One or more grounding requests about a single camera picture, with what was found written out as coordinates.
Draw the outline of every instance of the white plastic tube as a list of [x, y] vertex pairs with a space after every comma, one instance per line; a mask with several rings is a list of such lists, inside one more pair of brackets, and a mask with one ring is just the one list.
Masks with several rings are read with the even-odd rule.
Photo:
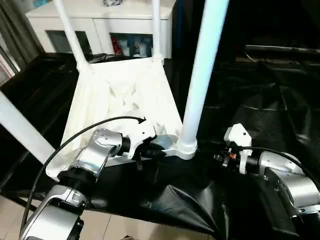
[[55, 151], [1, 91], [0, 124], [42, 164]]
[[81, 49], [76, 32], [72, 28], [72, 25], [71, 25], [71, 22], [70, 22], [70, 19], [69, 19], [67, 13], [66, 13], [64, 4], [63, 4], [62, 0], [54, 0], [54, 4], [55, 4], [55, 7], [59, 13], [60, 19], [63, 23], [66, 38], [68, 39], [71, 50], [72, 50], [73, 55], [75, 57], [75, 60], [77, 63], [76, 67], [77, 67], [78, 71], [85, 70], [90, 65], [87, 62], [85, 55]]
[[186, 102], [177, 155], [191, 159], [197, 149], [197, 132], [213, 71], [229, 0], [206, 0]]
[[161, 13], [160, 0], [152, 0], [152, 25], [153, 25], [153, 60], [162, 60], [164, 58], [161, 52]]

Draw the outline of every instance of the robotic arm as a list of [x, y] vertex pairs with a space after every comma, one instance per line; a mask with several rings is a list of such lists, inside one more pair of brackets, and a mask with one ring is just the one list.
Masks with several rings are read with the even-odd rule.
[[221, 167], [241, 174], [254, 174], [273, 184], [289, 217], [320, 211], [319, 189], [293, 162], [300, 163], [296, 157], [288, 153], [279, 155], [275, 151], [271, 152], [271, 149], [256, 152], [247, 147], [242, 149], [240, 146], [251, 146], [251, 137], [240, 123], [228, 128], [224, 141], [227, 143], [225, 151], [214, 156]]
[[[60, 172], [59, 184], [50, 190], [28, 219], [19, 239], [79, 239], [84, 226], [80, 216], [108, 158], [123, 155], [132, 159], [139, 152], [138, 163], [142, 152], [151, 156], [159, 155], [158, 152], [162, 153], [162, 157], [170, 155], [166, 153], [167, 149], [158, 150], [156, 154], [154, 151], [141, 151], [142, 145], [155, 137], [155, 129], [148, 121], [140, 123], [128, 137], [105, 128], [96, 129], [69, 168]], [[227, 143], [225, 150], [214, 156], [222, 168], [254, 174], [274, 184], [290, 217], [320, 210], [318, 188], [294, 163], [299, 162], [296, 158], [284, 157], [288, 156], [287, 153], [283, 156], [283, 153], [279, 155], [271, 151], [253, 152], [254, 147], [253, 150], [247, 149], [251, 146], [251, 137], [241, 124], [229, 127], [224, 140]]]
[[155, 136], [148, 121], [140, 123], [128, 137], [105, 128], [96, 129], [69, 168], [59, 173], [59, 184], [28, 219], [19, 239], [78, 240], [84, 226], [80, 216], [108, 158], [126, 154], [132, 159], [136, 149]]

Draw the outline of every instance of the black cable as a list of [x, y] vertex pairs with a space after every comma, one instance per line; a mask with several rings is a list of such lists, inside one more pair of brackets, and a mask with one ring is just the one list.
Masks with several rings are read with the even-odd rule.
[[65, 141], [59, 148], [57, 148], [50, 155], [50, 157], [45, 161], [45, 163], [43, 164], [42, 168], [40, 169], [38, 175], [36, 176], [36, 178], [34, 180], [31, 192], [30, 192], [29, 197], [28, 197], [28, 201], [27, 201], [25, 209], [24, 209], [22, 222], [21, 222], [21, 228], [20, 228], [20, 234], [22, 234], [23, 228], [24, 228], [24, 226], [26, 225], [26, 222], [27, 222], [27, 218], [28, 218], [28, 214], [29, 214], [29, 208], [31, 206], [31, 201], [32, 201], [35, 189], [36, 189], [36, 185], [37, 185], [37, 183], [38, 183], [43, 171], [46, 169], [46, 167], [48, 166], [50, 161], [57, 155], [58, 152], [60, 152], [67, 144], [69, 144], [72, 140], [74, 140], [79, 135], [83, 134], [84, 132], [86, 132], [86, 131], [88, 131], [88, 130], [96, 127], [96, 126], [99, 126], [101, 124], [104, 124], [104, 123], [107, 123], [107, 122], [111, 122], [111, 121], [114, 121], [114, 120], [119, 120], [119, 119], [133, 119], [133, 120], [137, 120], [139, 122], [139, 124], [142, 123], [143, 121], [145, 121], [145, 119], [142, 119], [142, 118], [139, 118], [139, 117], [135, 117], [135, 116], [117, 116], [117, 117], [112, 117], [112, 118], [97, 122], [95, 124], [92, 124], [92, 125], [84, 128], [83, 130], [79, 131], [78, 133], [76, 133], [75, 135], [70, 137], [67, 141]]
[[276, 151], [276, 150], [273, 150], [273, 149], [270, 149], [270, 148], [266, 148], [266, 147], [260, 147], [260, 146], [241, 146], [240, 147], [240, 151], [242, 150], [262, 150], [262, 151], [268, 151], [268, 152], [271, 152], [271, 153], [274, 153], [274, 154], [278, 154], [288, 160], [290, 160], [291, 162], [293, 162], [294, 164], [296, 164], [299, 168], [302, 169], [302, 171], [304, 172], [304, 174], [310, 178], [314, 185], [316, 186], [316, 188], [318, 189], [318, 191], [320, 192], [320, 184], [318, 182], [318, 180], [313, 176], [313, 174], [308, 170], [306, 169], [305, 166], [303, 166], [299, 161], [297, 161], [296, 159], [294, 159], [292, 156], [289, 156], [283, 152], [280, 152], [280, 151]]

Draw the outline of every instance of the table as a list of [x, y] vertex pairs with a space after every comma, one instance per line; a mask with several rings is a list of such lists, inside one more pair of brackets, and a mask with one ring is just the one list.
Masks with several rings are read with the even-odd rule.
[[[106, 61], [106, 56], [100, 55], [99, 61]], [[182, 117], [192, 64], [166, 59], [164, 69]], [[217, 65], [200, 121], [200, 152], [195, 158], [145, 161], [143, 172], [137, 172], [136, 164], [131, 163], [108, 167], [88, 208], [188, 228], [216, 239], [253, 239], [258, 233], [261, 239], [303, 239], [304, 227], [319, 221], [319, 216], [313, 215], [304, 223], [288, 219], [268, 182], [218, 168], [212, 143], [223, 140], [227, 127], [242, 123], [252, 136], [253, 146], [291, 153], [319, 176], [320, 103], [318, 88], [314, 87], [320, 82], [319, 72], [316, 67], [300, 65]], [[72, 56], [47, 54], [1, 90], [57, 147], [77, 78]], [[41, 164], [3, 129], [0, 136], [8, 141], [2, 141], [1, 146], [7, 156], [2, 161], [7, 165], [1, 168], [1, 194], [17, 201], [28, 194]], [[44, 177], [35, 197], [41, 199], [53, 184]], [[315, 231], [308, 228], [312, 237], [319, 234], [317, 226]]]

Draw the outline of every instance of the floor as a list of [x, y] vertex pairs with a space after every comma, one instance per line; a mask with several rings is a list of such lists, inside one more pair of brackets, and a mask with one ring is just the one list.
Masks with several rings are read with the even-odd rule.
[[[0, 240], [17, 240], [24, 208], [0, 196]], [[80, 240], [214, 240], [207, 234], [106, 213], [84, 211]]]

